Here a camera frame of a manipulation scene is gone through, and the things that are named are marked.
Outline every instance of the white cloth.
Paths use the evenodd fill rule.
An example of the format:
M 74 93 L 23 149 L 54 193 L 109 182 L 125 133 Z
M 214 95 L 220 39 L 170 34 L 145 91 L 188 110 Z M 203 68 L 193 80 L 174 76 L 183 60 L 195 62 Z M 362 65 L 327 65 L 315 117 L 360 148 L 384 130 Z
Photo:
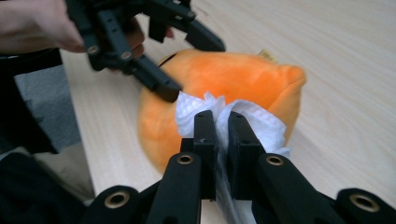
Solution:
M 250 210 L 251 203 L 235 201 L 230 194 L 225 168 L 228 152 L 228 117 L 231 111 L 245 116 L 266 152 L 288 157 L 290 149 L 283 147 L 286 125 L 252 102 L 236 100 L 226 105 L 224 96 L 215 98 L 207 92 L 204 97 L 203 100 L 184 92 L 179 94 L 176 108 L 177 130 L 183 137 L 193 138 L 194 116 L 205 110 L 212 111 L 219 139 L 216 202 L 228 223 L 254 223 Z

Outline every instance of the black mechanical arm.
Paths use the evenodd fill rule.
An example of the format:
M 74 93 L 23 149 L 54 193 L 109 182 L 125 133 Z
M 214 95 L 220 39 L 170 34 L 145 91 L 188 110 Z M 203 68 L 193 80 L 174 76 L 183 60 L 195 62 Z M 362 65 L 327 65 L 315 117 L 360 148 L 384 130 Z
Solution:
M 218 138 L 211 111 L 195 116 L 194 137 L 183 138 L 163 179 L 137 192 L 106 189 L 80 224 L 200 223 L 201 200 L 216 200 Z M 373 193 L 343 189 L 334 200 L 316 191 L 287 158 L 266 153 L 244 116 L 229 117 L 227 174 L 232 197 L 252 201 L 261 224 L 390 224 L 396 210 Z
M 168 102 L 176 100 L 182 87 L 145 55 L 134 56 L 125 36 L 132 16 L 149 16 L 148 36 L 159 42 L 168 27 L 175 27 L 187 33 L 186 40 L 197 49 L 225 50 L 221 40 L 195 19 L 190 0 L 66 0 L 66 4 L 94 70 L 108 67 L 134 75 Z

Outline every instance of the screw hole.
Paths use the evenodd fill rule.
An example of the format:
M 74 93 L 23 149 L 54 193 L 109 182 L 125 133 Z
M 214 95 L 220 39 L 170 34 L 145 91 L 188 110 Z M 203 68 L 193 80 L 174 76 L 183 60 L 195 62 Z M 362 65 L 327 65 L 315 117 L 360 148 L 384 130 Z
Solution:
M 105 206 L 107 208 L 119 208 L 124 206 L 129 201 L 129 193 L 126 191 L 114 192 L 105 199 Z
M 272 165 L 282 165 L 283 164 L 283 160 L 282 158 L 278 157 L 278 156 L 269 156 L 266 158 L 267 162 L 272 164 Z
M 190 164 L 194 161 L 194 158 L 192 156 L 189 155 L 182 155 L 177 157 L 177 162 L 182 164 L 182 165 L 187 165 Z
M 362 194 L 352 194 L 349 197 L 350 201 L 355 204 L 360 209 L 367 212 L 377 212 L 379 211 L 379 205 L 373 199 L 362 195 Z

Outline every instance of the finger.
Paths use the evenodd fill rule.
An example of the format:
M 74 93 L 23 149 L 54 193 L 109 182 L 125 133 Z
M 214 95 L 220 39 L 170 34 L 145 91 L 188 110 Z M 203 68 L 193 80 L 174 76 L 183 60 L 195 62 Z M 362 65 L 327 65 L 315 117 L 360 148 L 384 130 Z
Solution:
M 172 31 L 170 26 L 166 27 L 165 36 L 168 37 L 168 38 L 172 38 L 172 39 L 175 38 L 175 35 L 174 35 L 174 33 L 173 33 L 173 31 Z
M 142 56 L 144 51 L 145 48 L 143 47 L 143 45 L 136 46 L 136 48 L 134 48 L 134 57 L 138 58 Z
M 127 28 L 126 32 L 128 42 L 133 49 L 142 45 L 143 41 L 145 40 L 145 35 L 143 34 L 139 22 L 135 17 L 131 18 L 130 26 Z

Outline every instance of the human hand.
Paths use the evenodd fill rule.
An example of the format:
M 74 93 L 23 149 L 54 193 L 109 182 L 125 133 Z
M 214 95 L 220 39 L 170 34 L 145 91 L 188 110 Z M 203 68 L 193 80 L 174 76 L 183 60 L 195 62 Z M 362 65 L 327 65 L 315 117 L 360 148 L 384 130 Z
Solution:
M 138 57 L 144 51 L 144 34 L 135 18 L 131 18 L 130 23 L 126 35 Z M 173 37 L 170 28 L 166 36 Z M 18 54 L 49 48 L 85 51 L 75 24 L 69 20 L 64 0 L 0 2 L 0 53 Z

